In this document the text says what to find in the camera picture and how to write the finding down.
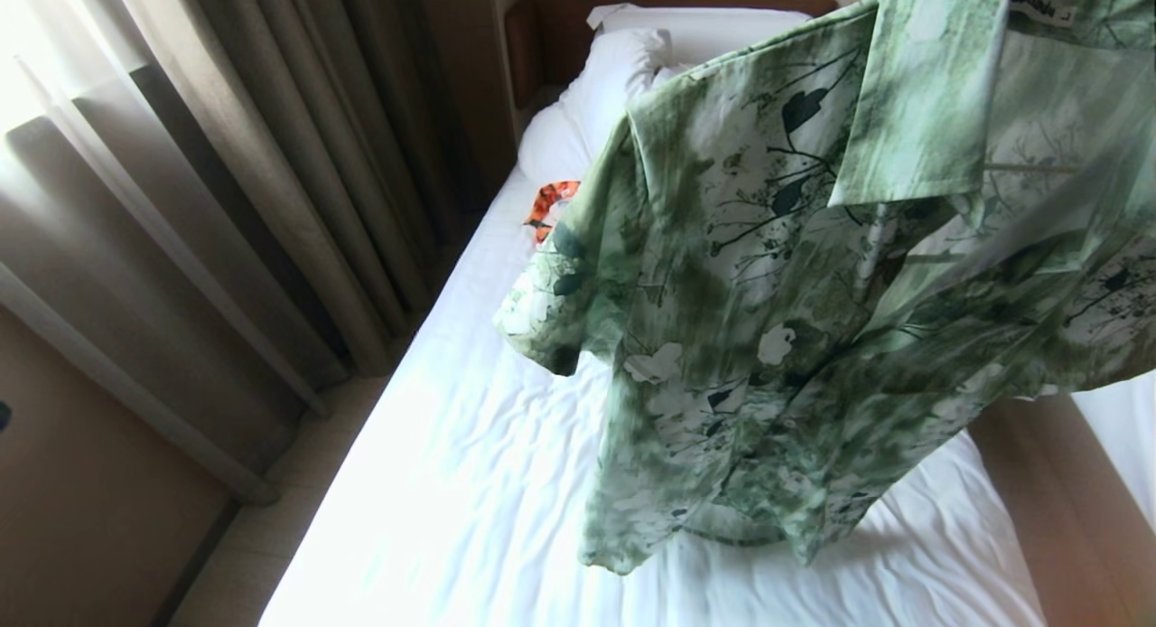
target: orange cloth item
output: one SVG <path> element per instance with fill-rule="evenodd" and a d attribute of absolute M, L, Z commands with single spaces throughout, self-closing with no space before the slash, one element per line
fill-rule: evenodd
<path fill-rule="evenodd" d="M 542 243 L 546 241 L 546 236 L 550 235 L 555 222 L 554 219 L 549 219 L 550 209 L 557 202 L 573 198 L 578 193 L 579 184 L 578 179 L 562 179 L 560 183 L 549 183 L 538 190 L 538 196 L 534 198 L 534 207 L 524 223 L 534 228 L 534 241 Z"/>

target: wooden headboard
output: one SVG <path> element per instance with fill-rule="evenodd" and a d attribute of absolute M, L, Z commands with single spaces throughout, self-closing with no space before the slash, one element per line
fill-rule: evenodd
<path fill-rule="evenodd" d="M 525 108 L 542 84 L 569 84 L 581 72 L 594 42 L 586 16 L 595 6 L 635 2 L 666 8 L 759 8 L 798 10 L 821 17 L 835 0 L 520 0 L 505 14 L 510 84 L 516 108 Z"/>

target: shirt collar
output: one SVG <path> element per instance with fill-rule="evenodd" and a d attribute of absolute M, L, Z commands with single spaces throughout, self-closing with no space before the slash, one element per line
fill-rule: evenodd
<path fill-rule="evenodd" d="M 1074 16 L 1046 17 L 1048 6 Z M 879 0 L 830 206 L 978 192 L 1009 23 L 1082 45 L 1151 47 L 1151 0 Z"/>

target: wooden bed frame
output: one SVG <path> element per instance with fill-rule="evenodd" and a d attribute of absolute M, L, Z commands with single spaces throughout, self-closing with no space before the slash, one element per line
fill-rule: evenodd
<path fill-rule="evenodd" d="M 586 16 L 615 2 L 815 17 L 838 8 L 835 0 L 520 0 L 504 14 L 513 112 L 581 72 L 594 39 Z M 1156 533 L 1073 400 L 999 401 L 970 430 L 1015 523 L 1048 625 L 1156 626 Z"/>
<path fill-rule="evenodd" d="M 510 84 L 516 108 L 531 104 L 544 84 L 565 87 L 581 73 L 594 42 L 586 16 L 595 6 L 632 2 L 665 8 L 759 8 L 821 17 L 835 0 L 520 0 L 505 14 Z"/>

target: floor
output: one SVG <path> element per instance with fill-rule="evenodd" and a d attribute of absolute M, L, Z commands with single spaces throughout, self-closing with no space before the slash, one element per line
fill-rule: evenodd
<path fill-rule="evenodd" d="M 266 474 L 281 501 L 240 510 L 170 627 L 257 625 L 386 381 L 358 378 L 321 393 L 333 416 L 306 416 L 297 441 Z"/>

